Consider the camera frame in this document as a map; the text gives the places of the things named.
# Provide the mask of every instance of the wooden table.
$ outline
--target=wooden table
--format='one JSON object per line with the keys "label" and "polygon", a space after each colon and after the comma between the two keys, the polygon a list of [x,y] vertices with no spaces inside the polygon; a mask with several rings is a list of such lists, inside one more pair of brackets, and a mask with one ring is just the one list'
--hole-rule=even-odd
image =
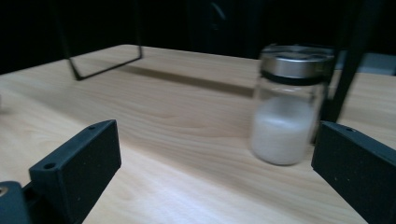
{"label": "wooden table", "polygon": [[[121,46],[78,58],[90,72],[132,58]],[[65,61],[0,77],[0,181],[86,126],[116,119],[122,166],[85,223],[364,223],[310,165],[248,149],[258,61],[145,48],[81,82]],[[396,148],[395,77],[359,74],[340,123]]]}

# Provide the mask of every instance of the salt shaker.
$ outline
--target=salt shaker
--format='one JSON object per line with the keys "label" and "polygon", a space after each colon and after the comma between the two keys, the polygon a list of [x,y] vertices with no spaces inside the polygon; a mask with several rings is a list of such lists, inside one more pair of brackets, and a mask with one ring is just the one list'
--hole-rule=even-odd
{"label": "salt shaker", "polygon": [[329,49],[270,46],[262,51],[250,136],[257,157],[277,165],[304,158],[331,62]]}

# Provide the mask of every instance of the dark background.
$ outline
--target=dark background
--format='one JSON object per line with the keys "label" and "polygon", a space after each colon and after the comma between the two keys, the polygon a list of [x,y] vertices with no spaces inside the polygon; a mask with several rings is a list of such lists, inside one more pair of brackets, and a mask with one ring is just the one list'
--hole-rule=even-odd
{"label": "dark background", "polygon": [[[343,22],[346,1],[137,2],[144,46],[256,59],[264,46],[273,43],[333,45],[337,29]],[[54,18],[58,18],[64,28],[71,56],[120,44],[135,44],[135,7],[130,0],[2,1],[0,74],[65,57]],[[52,8],[55,8],[56,17],[51,14]],[[388,0],[375,27],[370,51],[396,55],[394,11],[396,1]]]}

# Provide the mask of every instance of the silver lid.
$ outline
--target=silver lid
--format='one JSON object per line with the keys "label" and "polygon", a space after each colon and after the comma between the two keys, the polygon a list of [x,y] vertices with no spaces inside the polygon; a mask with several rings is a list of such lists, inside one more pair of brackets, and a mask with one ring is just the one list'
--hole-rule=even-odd
{"label": "silver lid", "polygon": [[278,77],[315,78],[329,74],[330,49],[304,46],[269,46],[262,50],[261,72]]}

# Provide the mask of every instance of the white jar contents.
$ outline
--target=white jar contents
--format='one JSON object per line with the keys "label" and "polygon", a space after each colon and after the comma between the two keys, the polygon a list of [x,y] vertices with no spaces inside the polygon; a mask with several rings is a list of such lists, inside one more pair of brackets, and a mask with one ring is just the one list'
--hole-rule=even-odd
{"label": "white jar contents", "polygon": [[278,165],[303,159],[316,118],[309,100],[280,95],[262,102],[254,115],[250,144],[259,158]]}

